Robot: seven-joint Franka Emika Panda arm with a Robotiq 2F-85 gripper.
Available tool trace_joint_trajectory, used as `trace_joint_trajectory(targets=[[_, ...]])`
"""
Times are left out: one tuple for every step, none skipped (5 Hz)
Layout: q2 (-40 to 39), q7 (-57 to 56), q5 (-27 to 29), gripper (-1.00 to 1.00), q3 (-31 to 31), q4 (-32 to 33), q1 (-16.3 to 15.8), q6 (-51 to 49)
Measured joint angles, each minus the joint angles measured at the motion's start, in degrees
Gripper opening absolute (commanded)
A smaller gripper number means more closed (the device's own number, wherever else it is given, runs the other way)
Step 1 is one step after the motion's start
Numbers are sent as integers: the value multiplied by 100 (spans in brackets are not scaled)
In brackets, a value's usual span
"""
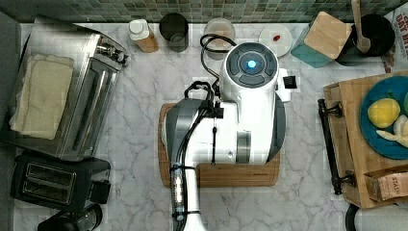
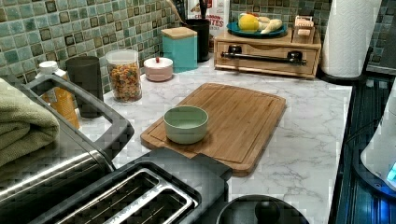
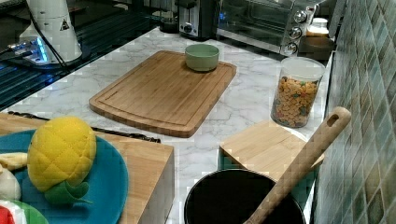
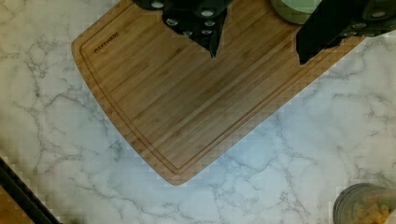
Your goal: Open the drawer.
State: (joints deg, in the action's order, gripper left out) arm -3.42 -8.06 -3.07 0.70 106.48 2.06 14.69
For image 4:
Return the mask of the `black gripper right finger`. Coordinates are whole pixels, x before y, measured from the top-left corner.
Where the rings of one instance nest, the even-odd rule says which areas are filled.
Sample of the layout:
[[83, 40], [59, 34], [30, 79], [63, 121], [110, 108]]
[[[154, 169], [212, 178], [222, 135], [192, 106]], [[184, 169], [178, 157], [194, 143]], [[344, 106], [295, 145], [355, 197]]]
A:
[[396, 0], [322, 0], [296, 35], [300, 64], [352, 36], [395, 30]]

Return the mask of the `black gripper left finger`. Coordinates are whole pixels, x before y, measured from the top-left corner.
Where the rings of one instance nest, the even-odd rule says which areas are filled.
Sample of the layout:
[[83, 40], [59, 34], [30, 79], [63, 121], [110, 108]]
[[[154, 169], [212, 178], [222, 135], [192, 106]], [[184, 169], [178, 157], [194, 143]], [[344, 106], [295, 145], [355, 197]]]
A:
[[133, 0], [145, 10], [160, 10], [163, 23], [217, 56], [227, 8], [233, 0]]

